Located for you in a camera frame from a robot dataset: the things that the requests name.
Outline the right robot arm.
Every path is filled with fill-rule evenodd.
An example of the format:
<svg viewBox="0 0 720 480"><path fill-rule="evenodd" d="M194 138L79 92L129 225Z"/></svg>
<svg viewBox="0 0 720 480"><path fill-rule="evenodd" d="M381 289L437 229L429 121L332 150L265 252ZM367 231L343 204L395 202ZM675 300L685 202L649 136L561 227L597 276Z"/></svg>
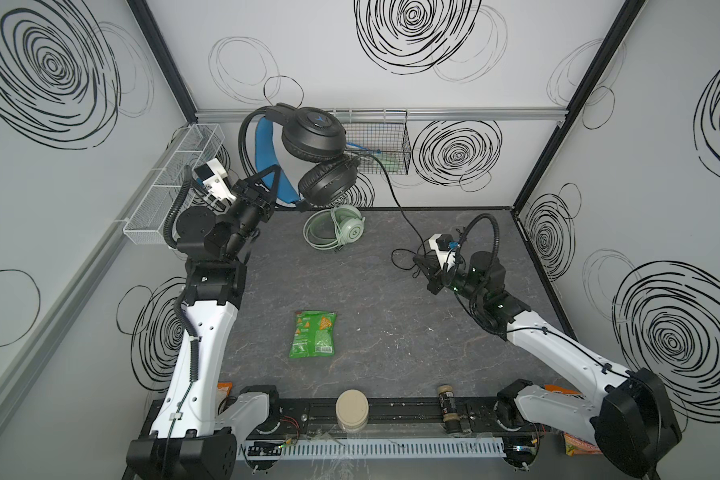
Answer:
<svg viewBox="0 0 720 480"><path fill-rule="evenodd" d="M505 286L496 218L479 214L457 237L422 238L415 267L433 294L448 290L483 331L530 353L575 389L566 394L518 379L494 404L498 424L543 424L596 446L624 474L658 478L658 463L682 439L664 383L595 353L544 320Z"/></svg>

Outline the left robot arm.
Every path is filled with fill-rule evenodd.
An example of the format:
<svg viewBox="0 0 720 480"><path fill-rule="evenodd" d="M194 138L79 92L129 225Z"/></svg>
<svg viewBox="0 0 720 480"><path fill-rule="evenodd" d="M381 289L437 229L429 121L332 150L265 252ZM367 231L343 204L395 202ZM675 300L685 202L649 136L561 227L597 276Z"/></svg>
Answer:
<svg viewBox="0 0 720 480"><path fill-rule="evenodd" d="M272 217L281 172L274 165L234 185L223 182L228 205L218 213L186 206L199 179L184 169L163 224L165 243L186 256L186 281L173 304L183 338L158 415L127 451L126 464L141 479L228 479L249 435L279 425L273 386L247 389L225 410L216 395L245 291L247 263L238 255Z"/></svg>

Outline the mint green headphones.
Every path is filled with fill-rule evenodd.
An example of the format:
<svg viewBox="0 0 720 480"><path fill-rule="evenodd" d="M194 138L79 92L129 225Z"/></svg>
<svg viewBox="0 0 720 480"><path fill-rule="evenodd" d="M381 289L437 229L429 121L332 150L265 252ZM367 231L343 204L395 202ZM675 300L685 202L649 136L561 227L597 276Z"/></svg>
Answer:
<svg viewBox="0 0 720 480"><path fill-rule="evenodd" d="M365 232L365 223L366 218L356 207L338 205L312 214L302 228L302 236L315 250L338 250L357 242ZM331 229L331 236L319 235L323 225Z"/></svg>

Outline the black blue headphones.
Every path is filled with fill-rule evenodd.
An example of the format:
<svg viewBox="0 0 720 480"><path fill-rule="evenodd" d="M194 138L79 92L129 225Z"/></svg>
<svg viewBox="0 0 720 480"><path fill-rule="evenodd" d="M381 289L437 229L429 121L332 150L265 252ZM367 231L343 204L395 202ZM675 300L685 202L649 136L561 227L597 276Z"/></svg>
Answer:
<svg viewBox="0 0 720 480"><path fill-rule="evenodd" d="M277 200L300 209L326 207L355 185L359 161L346 153L341 122L324 110L285 103L260 107L241 122L238 155L249 176L271 165L282 168L274 147L275 125L281 127L283 148L312 165L297 185L282 170Z"/></svg>

